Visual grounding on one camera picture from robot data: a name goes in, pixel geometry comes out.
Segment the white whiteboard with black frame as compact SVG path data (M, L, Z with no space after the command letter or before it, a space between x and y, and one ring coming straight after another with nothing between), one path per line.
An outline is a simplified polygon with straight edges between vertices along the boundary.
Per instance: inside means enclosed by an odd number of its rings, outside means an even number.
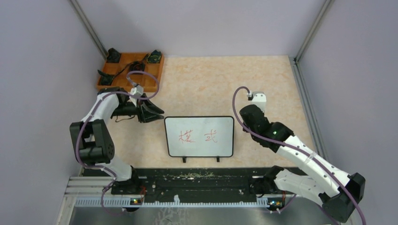
M168 116L164 119L168 155L174 158L229 158L234 153L231 116Z

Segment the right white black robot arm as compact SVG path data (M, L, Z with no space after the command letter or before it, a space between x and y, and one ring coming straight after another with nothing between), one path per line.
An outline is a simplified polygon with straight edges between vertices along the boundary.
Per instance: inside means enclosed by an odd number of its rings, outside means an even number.
M270 122L256 105L247 105L239 112L244 130L262 147L293 162L305 175L297 175L273 166L265 175L264 187L270 193L284 190L298 194L328 213L334 220L346 223L356 210L365 225L359 207L366 179L358 172L349 174L307 147L294 132L280 122Z

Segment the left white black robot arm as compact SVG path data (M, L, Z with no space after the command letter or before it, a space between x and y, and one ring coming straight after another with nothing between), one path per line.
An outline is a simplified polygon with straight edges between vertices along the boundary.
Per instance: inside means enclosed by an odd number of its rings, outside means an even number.
M135 194L143 189L137 170L115 155L115 144L107 128L113 117L137 117L140 123L164 119L164 111L150 101L141 86L127 92L121 87L101 89L90 112L69 127L75 158L88 169L112 177L105 190L112 194Z

